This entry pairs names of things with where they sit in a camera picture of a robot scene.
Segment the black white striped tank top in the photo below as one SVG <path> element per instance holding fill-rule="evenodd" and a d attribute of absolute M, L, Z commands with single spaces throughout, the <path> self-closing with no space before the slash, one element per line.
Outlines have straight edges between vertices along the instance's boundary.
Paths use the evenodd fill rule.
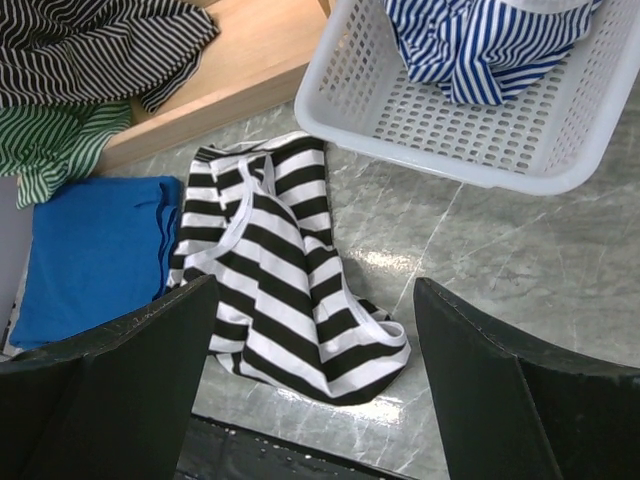
<path fill-rule="evenodd" d="M 347 285 L 325 153 L 301 131 L 201 147 L 167 286 L 215 277 L 209 351 L 230 373 L 351 406 L 383 393 L 411 347 L 401 324 Z"/>

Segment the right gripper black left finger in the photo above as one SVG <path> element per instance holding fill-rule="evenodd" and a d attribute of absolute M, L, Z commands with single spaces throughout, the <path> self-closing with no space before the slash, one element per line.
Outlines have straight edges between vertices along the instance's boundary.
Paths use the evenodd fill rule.
<path fill-rule="evenodd" d="M 200 277 L 1 365 L 5 479 L 170 479 L 219 301 Z"/>

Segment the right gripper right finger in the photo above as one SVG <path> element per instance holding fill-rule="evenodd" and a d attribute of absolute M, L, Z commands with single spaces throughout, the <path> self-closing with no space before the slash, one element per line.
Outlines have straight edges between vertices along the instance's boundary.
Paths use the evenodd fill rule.
<path fill-rule="evenodd" d="M 413 294 L 453 479 L 635 479 L 639 371 L 542 340 L 441 284 Z"/>

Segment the green striped tank top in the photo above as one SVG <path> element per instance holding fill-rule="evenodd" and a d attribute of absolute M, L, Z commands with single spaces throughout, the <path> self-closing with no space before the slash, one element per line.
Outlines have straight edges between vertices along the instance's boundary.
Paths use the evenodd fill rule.
<path fill-rule="evenodd" d="M 17 207 L 88 177 L 132 100 L 156 112 L 219 33 L 185 1 L 2 2 L 1 174 Z"/>

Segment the blue cloth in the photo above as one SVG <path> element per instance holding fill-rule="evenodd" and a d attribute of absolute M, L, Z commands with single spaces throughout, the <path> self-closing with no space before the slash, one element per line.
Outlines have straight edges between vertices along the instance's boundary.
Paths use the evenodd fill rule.
<path fill-rule="evenodd" d="M 54 343 L 161 297 L 181 196 L 182 183 L 172 176 L 97 177 L 36 206 L 10 345 Z"/>

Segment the blue white striped tank top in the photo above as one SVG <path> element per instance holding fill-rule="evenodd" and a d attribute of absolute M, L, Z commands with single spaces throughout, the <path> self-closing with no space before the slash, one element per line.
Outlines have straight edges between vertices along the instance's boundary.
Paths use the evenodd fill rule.
<path fill-rule="evenodd" d="M 590 33 L 598 1 L 387 1 L 413 83 L 455 104 L 498 106 L 553 70 Z"/>

